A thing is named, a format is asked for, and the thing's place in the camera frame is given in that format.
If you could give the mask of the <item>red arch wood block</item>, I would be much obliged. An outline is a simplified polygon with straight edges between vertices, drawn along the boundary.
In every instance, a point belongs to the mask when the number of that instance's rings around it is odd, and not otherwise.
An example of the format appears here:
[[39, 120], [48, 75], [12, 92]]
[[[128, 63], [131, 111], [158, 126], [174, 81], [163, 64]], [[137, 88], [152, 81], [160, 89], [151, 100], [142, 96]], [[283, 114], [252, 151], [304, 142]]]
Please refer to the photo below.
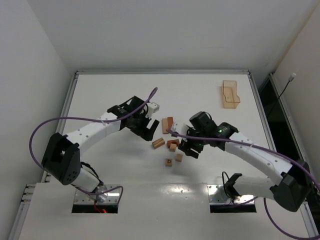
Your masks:
[[174, 145], [176, 145], [176, 147], [178, 147], [180, 144], [180, 141], [179, 141], [179, 139], [172, 139], [172, 140], [168, 140], [166, 143], [168, 148], [171, 147], [171, 144], [174, 144]]

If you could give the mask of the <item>striped light wood block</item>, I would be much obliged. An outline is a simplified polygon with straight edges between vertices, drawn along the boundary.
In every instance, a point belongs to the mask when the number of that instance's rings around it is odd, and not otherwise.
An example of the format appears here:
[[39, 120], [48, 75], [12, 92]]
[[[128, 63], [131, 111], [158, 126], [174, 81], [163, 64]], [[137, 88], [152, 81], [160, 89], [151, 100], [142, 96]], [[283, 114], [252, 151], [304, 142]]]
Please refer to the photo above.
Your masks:
[[152, 142], [152, 147], [154, 149], [157, 149], [157, 148], [163, 146], [164, 144], [165, 144], [165, 140], [161, 137], [161, 138]]

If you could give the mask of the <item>plain light wood cube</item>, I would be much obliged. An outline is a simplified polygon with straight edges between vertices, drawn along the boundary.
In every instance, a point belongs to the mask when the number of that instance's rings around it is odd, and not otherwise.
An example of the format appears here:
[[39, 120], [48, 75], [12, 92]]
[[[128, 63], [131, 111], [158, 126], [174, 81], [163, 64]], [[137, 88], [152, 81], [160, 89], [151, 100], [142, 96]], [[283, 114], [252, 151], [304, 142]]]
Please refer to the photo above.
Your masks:
[[180, 153], [178, 153], [178, 154], [175, 156], [175, 161], [181, 163], [182, 160], [183, 160], [183, 155], [180, 154]]

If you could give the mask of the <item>transparent amber plastic bin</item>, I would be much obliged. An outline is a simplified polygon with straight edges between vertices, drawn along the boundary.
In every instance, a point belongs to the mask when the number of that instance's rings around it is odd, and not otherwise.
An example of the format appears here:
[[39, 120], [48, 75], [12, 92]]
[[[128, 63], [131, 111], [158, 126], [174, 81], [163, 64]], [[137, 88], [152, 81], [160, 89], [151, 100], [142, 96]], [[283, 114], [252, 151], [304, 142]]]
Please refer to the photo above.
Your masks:
[[238, 84], [235, 80], [223, 80], [221, 85], [222, 106], [224, 109], [236, 109], [241, 100], [238, 96]]

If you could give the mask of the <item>dark red wood block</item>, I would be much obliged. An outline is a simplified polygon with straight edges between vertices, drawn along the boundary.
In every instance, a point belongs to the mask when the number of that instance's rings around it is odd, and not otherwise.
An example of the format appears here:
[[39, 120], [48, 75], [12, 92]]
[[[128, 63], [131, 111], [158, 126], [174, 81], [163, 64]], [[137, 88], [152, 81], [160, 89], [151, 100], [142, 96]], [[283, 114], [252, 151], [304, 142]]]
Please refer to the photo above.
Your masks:
[[174, 119], [173, 119], [172, 116], [169, 116], [169, 117], [167, 118], [167, 123], [168, 123], [167, 131], [169, 131], [169, 130], [171, 130], [172, 125], [173, 125], [173, 123], [174, 123]]

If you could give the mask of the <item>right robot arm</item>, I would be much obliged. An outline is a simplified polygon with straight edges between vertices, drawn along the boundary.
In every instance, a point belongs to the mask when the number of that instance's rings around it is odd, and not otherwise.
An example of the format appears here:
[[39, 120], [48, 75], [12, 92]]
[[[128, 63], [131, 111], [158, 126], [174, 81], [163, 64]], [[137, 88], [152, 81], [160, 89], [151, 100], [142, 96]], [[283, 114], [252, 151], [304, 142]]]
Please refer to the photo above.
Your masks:
[[235, 200], [243, 195], [253, 195], [274, 200], [285, 210], [296, 212], [312, 189], [307, 175], [309, 165], [303, 161], [289, 161], [269, 150], [263, 150], [227, 122], [217, 125], [211, 116], [200, 111], [190, 118], [190, 125], [171, 127], [181, 137], [179, 150], [197, 159], [204, 146], [232, 154], [260, 170], [265, 177], [249, 177], [234, 173], [222, 185], [223, 196]]

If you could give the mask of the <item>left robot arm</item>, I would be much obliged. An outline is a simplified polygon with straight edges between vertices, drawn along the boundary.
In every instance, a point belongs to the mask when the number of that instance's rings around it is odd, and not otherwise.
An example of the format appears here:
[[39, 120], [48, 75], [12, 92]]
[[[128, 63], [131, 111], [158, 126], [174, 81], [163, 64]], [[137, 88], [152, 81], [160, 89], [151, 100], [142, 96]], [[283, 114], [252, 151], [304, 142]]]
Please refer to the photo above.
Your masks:
[[82, 167], [81, 155], [107, 136], [124, 128], [145, 141], [151, 141], [159, 125], [152, 115], [160, 109], [155, 102], [133, 96], [126, 102], [109, 108], [96, 121], [62, 135], [53, 134], [47, 144], [41, 165], [62, 185], [73, 185], [88, 194], [96, 194], [103, 182], [98, 176]]

